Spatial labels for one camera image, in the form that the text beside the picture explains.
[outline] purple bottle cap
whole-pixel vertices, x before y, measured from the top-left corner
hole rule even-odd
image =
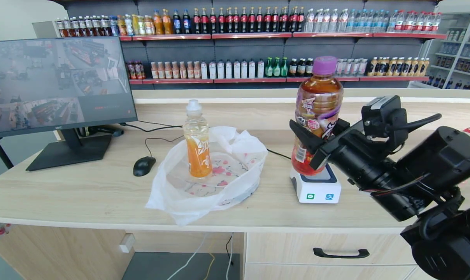
[[[313,63],[313,74],[329,75],[335,72],[337,67],[337,58],[334,56],[319,56]]]

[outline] monitor screen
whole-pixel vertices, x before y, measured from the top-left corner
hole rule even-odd
[[[118,37],[0,42],[0,137],[136,120]]]

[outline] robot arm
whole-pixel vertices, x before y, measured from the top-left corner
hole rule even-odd
[[[388,156],[408,134],[441,115],[408,123],[399,96],[388,96],[364,105],[361,116],[352,126],[338,119],[327,140],[293,120],[290,128],[314,155],[311,167],[333,163],[397,221],[418,217],[401,236],[423,271],[438,280],[470,280],[470,209],[458,210],[465,199],[457,186],[470,177],[470,137],[440,126],[395,162]],[[425,210],[433,201],[437,206]]]

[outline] plastic bag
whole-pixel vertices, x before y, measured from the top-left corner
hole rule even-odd
[[[212,175],[196,182],[188,172],[186,141],[175,145],[158,167],[146,208],[166,211],[177,225],[187,225],[254,193],[268,154],[258,138],[247,131],[216,126],[209,131],[209,150]]]

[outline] yellow cable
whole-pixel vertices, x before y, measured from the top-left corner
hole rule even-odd
[[[209,255],[212,257],[212,260],[210,261],[210,264],[209,264],[209,267],[207,269],[207,274],[205,275],[205,278],[203,280],[207,280],[207,278],[209,277],[209,272],[210,272],[210,268],[212,266],[212,263],[214,263],[214,260],[216,259],[216,257],[214,257],[214,255],[212,253],[210,253],[210,249],[212,248],[212,245],[214,244],[214,239],[210,242],[210,245],[209,245],[209,248],[207,249]]]

